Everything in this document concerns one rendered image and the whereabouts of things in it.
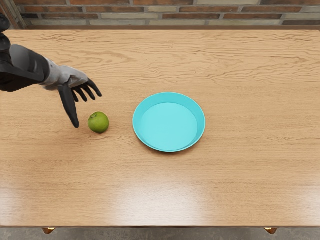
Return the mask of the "turquoise plate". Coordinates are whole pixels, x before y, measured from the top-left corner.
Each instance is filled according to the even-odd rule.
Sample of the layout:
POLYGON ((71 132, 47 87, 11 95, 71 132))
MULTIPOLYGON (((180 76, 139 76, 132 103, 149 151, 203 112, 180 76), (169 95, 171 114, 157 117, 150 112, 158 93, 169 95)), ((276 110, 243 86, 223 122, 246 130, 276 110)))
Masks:
POLYGON ((206 129, 206 117, 192 98, 160 92, 145 98, 132 116, 133 130, 147 147, 165 153, 194 146, 206 129))

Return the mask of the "green apple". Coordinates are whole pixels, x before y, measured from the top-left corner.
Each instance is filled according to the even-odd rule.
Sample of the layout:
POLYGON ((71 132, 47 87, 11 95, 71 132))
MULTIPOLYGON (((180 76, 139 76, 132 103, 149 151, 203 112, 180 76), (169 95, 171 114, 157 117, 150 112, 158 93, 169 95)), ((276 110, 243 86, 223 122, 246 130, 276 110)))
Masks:
POLYGON ((88 118, 88 127, 89 129, 97 134, 102 134, 107 131, 109 128, 109 118, 103 112, 95 112, 90 115, 88 118))

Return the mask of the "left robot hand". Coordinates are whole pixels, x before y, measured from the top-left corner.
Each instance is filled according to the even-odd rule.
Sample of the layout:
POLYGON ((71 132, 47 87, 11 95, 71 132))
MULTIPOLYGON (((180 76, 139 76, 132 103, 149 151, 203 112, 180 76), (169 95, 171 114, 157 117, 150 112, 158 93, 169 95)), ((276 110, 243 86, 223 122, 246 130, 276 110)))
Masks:
POLYGON ((101 97, 102 93, 84 72, 70 66, 57 65, 50 59, 47 59, 47 62, 48 77, 40 85, 45 90, 58 91, 66 114, 72 125, 78 128, 80 126, 76 108, 78 96, 87 102, 88 97, 95 100, 96 96, 101 97))

